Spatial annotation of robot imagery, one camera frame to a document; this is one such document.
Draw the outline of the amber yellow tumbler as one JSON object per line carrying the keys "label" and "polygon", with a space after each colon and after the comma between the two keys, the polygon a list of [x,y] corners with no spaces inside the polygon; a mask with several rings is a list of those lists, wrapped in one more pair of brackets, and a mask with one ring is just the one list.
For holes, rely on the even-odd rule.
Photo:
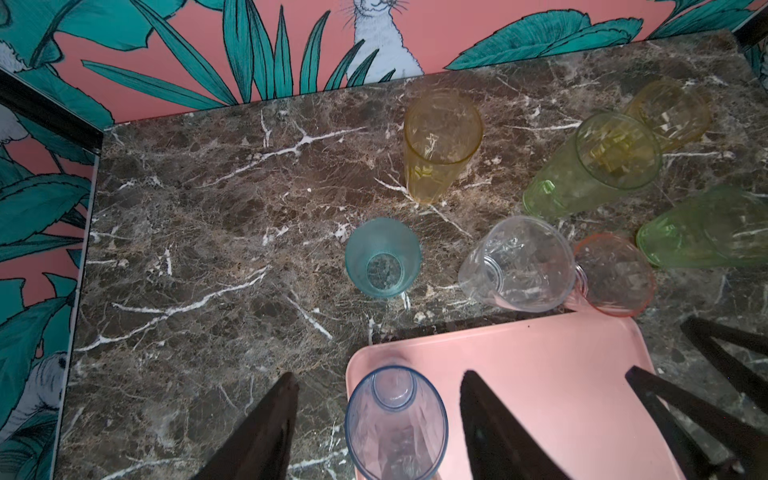
{"label": "amber yellow tumbler", "polygon": [[432,92],[417,99],[404,122],[406,187],[420,204],[433,204],[478,151],[484,125],[470,99]]}

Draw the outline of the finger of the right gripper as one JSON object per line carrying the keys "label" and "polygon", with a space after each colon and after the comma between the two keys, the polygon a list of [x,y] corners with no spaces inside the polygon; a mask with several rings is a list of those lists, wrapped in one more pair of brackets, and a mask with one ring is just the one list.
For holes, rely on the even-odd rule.
{"label": "finger of the right gripper", "polygon": [[[642,369],[631,367],[625,379],[643,404],[687,479],[765,479],[767,435],[686,390]],[[713,463],[675,420],[674,407],[733,454]]]}
{"label": "finger of the right gripper", "polygon": [[767,355],[766,336],[697,317],[688,318],[680,328],[696,349],[739,393],[748,397],[763,413],[767,413],[767,380],[728,353],[718,343],[718,340],[722,340],[725,343]]}

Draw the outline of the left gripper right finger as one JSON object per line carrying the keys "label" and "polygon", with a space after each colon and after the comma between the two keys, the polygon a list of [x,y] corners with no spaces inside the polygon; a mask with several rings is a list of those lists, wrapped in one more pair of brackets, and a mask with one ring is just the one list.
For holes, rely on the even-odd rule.
{"label": "left gripper right finger", "polygon": [[568,477],[473,370],[462,378],[460,413],[474,479]]}

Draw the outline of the blue-grey clear tumbler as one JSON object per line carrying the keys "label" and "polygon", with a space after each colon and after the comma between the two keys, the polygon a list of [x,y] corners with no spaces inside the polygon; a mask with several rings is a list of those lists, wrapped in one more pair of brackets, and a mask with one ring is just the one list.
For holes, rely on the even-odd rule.
{"label": "blue-grey clear tumbler", "polygon": [[436,479],[449,440],[445,404],[416,370],[380,367],[355,387],[345,413],[349,454],[365,479]]}

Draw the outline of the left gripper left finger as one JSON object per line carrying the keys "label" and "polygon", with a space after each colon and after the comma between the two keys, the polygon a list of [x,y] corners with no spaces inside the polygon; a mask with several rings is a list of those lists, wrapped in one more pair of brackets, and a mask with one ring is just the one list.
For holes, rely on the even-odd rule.
{"label": "left gripper left finger", "polygon": [[294,374],[283,374],[195,477],[284,479],[290,461],[298,393]]}

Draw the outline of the pink plastic tray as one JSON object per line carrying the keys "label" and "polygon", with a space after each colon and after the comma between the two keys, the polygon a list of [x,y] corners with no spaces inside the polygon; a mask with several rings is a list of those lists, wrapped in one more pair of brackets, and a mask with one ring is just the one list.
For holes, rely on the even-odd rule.
{"label": "pink plastic tray", "polygon": [[576,312],[368,346],[346,371],[348,401],[387,365],[425,376],[445,404],[449,440],[436,479],[471,475],[460,385],[475,371],[573,479],[678,479],[661,433],[625,379],[652,369],[634,320]]}

